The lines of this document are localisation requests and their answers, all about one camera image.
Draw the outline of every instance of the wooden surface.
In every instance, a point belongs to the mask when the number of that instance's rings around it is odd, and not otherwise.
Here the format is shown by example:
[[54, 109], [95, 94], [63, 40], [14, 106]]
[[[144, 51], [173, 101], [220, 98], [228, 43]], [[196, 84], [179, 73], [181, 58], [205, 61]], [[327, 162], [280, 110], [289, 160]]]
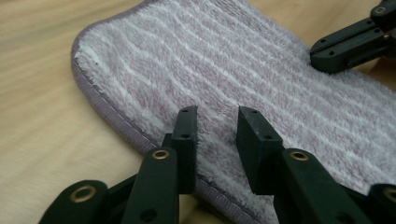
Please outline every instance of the wooden surface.
[[[55, 197], [82, 179], [110, 187], [141, 156], [91, 108], [70, 69], [87, 25], [139, 0], [0, 0], [0, 223], [37, 223]], [[368, 17], [376, 1], [251, 0], [306, 44]], [[396, 90], [396, 62], [358, 68]], [[222, 223], [190, 196], [180, 223]]]

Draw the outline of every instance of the wooden table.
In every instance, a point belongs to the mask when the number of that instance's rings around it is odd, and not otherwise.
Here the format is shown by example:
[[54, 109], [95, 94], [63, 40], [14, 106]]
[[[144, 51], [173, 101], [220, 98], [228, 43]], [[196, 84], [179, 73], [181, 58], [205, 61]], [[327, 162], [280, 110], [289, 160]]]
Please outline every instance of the wooden table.
[[[91, 108], [70, 69], [70, 49], [87, 25], [140, 0], [0, 1], [0, 223], [37, 223], [70, 184], [110, 187], [138, 171], [141, 155]], [[368, 17], [376, 1], [251, 0], [306, 44]], [[396, 90], [396, 62], [358, 69]], [[193, 197], [180, 223], [222, 223]]]

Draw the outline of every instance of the striped fabric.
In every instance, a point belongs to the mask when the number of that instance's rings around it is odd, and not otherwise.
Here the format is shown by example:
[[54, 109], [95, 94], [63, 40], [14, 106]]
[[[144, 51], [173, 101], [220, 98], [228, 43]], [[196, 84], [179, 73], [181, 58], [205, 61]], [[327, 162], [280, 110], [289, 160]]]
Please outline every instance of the striped fabric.
[[308, 51], [246, 0], [151, 0], [85, 29], [72, 61], [93, 106], [141, 152], [172, 132], [180, 108], [198, 105], [197, 195], [231, 222], [277, 223], [236, 151], [239, 105], [338, 182], [363, 193], [396, 184], [395, 92], [354, 71], [322, 74]]

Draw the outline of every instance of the microfiber cloth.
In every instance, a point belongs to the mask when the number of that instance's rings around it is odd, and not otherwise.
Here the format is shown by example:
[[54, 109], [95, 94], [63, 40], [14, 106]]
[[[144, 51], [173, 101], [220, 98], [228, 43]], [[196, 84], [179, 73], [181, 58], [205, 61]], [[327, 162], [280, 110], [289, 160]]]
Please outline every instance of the microfiber cloth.
[[361, 193], [396, 184], [395, 92], [356, 71], [320, 73], [308, 52], [246, 0], [149, 0], [82, 31], [72, 64], [93, 107], [142, 153], [197, 105], [196, 195], [232, 223], [277, 223], [238, 156], [240, 105], [337, 182]]

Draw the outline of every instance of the wood grain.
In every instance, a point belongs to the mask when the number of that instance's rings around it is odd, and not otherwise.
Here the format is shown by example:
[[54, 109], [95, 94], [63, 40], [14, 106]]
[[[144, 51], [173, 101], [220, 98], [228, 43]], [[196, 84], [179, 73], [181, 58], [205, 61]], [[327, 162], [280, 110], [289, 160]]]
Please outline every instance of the wood grain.
[[[135, 174], [139, 155], [94, 112], [70, 69], [87, 25], [140, 0], [0, 1], [0, 223], [37, 223], [55, 197], [82, 179], [110, 187]], [[368, 16], [375, 1], [251, 0], [307, 45]], [[358, 68], [396, 90], [395, 61]], [[180, 223], [222, 223], [190, 196]]]

